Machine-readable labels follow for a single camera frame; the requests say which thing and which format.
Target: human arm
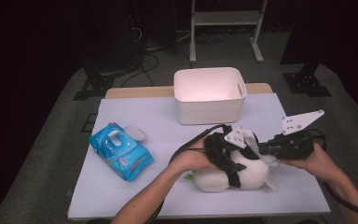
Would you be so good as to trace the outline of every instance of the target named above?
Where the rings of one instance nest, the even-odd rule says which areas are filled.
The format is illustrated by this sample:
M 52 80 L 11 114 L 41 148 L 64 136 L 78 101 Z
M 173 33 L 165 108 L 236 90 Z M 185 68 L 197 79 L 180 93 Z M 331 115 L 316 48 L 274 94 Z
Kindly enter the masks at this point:
M 281 161 L 281 163 L 308 171 L 325 181 L 341 199 L 358 207 L 358 189 L 319 144 L 314 144 L 314 152 L 306 160 Z M 347 223 L 358 223 L 358 213 L 343 205 L 341 210 Z
M 203 140 L 191 147 L 203 148 Z M 215 166 L 204 152 L 187 150 L 180 153 L 149 185 L 118 211 L 111 223 L 146 223 L 183 172 L 206 167 Z

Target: blue wipes package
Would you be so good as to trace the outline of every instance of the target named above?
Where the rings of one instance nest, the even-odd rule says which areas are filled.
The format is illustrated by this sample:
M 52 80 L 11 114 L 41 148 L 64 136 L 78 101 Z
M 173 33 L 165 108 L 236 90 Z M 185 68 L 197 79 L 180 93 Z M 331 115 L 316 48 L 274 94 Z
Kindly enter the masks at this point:
M 132 181 L 154 161 L 150 152 L 116 123 L 109 123 L 91 136 L 89 143 L 100 158 L 126 181 Z

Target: white table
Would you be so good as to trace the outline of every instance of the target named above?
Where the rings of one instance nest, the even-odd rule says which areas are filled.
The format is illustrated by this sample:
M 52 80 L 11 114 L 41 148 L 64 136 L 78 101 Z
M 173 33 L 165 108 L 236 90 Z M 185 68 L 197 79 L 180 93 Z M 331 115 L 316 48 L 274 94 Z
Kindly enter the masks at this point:
M 249 94 L 240 119 L 231 125 L 252 130 L 260 142 L 265 142 L 282 131 L 283 116 L 285 113 L 276 94 Z M 133 182 L 126 182 L 89 147 L 68 211 L 70 219 L 113 217 L 164 169 L 177 148 L 213 126 L 181 125 L 176 119 L 172 96 L 104 99 L 93 133 L 109 122 L 117 122 L 123 128 L 134 126 L 143 130 L 146 139 L 142 144 L 149 149 L 155 162 Z M 271 167 L 271 173 L 278 188 L 275 191 L 263 186 L 256 190 L 230 188 L 222 193 L 205 193 L 192 181 L 179 178 L 158 218 L 263 217 L 330 212 L 314 176 L 286 165 Z

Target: dark floor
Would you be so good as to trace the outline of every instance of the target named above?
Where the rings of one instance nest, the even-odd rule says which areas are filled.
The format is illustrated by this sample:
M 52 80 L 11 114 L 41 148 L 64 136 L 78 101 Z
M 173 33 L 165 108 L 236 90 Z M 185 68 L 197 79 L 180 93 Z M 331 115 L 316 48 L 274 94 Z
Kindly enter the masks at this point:
M 288 116 L 323 109 L 325 115 L 312 124 L 327 137 L 328 152 L 333 160 L 351 176 L 358 187 L 358 106 L 346 93 L 339 78 L 323 65 L 315 76 L 331 96 L 309 97 L 307 94 L 292 94 L 282 73 L 297 72 L 302 64 L 280 65 L 280 59 L 288 33 L 262 33 L 259 47 L 265 61 L 257 63 L 248 37 L 250 33 L 221 35 L 223 38 L 210 45 L 197 45 L 195 68 L 230 66 L 240 70 L 246 83 L 266 82 L 281 100 Z M 182 51 L 165 49 L 153 53 L 155 57 L 145 58 L 145 68 L 156 67 L 145 74 L 125 82 L 131 74 L 116 79 L 114 87 L 155 86 L 173 84 L 173 74 L 190 67 L 188 44 L 181 44 Z M 90 97 L 86 101 L 73 101 L 86 81 L 83 70 L 76 72 L 67 83 L 56 105 L 52 109 L 42 131 L 34 142 L 26 162 L 23 164 L 6 199 L 0 206 L 0 223 L 86 223 L 68 220 L 67 211 L 71 195 L 76 186 L 83 160 L 88 148 L 90 133 L 81 132 L 83 124 L 91 113 L 98 111 L 102 97 Z M 320 223 L 343 223 L 337 203 L 325 193 L 332 210 L 323 218 L 311 216 L 265 217 L 248 222 L 242 218 L 231 220 L 202 220 L 198 223 L 297 223 L 314 218 Z M 173 221 L 158 223 L 194 223 Z

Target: white storage bin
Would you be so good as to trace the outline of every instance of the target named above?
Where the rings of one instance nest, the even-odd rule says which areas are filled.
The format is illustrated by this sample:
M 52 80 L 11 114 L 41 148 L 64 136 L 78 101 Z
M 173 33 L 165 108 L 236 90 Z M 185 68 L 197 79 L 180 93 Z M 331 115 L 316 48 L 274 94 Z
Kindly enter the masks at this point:
M 234 122 L 247 94 L 240 71 L 231 67 L 180 70 L 173 86 L 182 124 Z

